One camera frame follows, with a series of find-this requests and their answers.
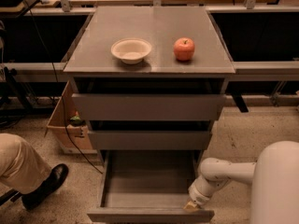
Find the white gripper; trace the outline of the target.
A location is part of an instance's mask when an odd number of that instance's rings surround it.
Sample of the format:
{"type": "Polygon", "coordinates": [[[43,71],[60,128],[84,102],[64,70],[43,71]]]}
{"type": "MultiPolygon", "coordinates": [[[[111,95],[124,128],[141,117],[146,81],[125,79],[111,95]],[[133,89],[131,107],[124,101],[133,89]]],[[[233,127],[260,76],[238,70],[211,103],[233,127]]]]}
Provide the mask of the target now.
{"type": "Polygon", "coordinates": [[[229,180],[211,181],[203,175],[199,175],[188,188],[191,200],[186,202],[183,209],[198,211],[200,207],[209,202],[215,192],[223,189],[229,183],[229,180]]]}

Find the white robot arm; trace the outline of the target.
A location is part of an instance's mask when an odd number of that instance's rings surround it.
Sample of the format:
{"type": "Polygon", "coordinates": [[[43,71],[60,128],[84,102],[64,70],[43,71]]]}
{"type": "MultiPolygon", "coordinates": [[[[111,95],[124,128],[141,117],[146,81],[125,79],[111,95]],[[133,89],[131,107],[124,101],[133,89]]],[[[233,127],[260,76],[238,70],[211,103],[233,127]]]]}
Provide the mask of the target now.
{"type": "Polygon", "coordinates": [[[206,158],[184,208],[195,212],[230,182],[251,185],[249,224],[299,224],[299,143],[279,141],[256,162],[206,158]]]}

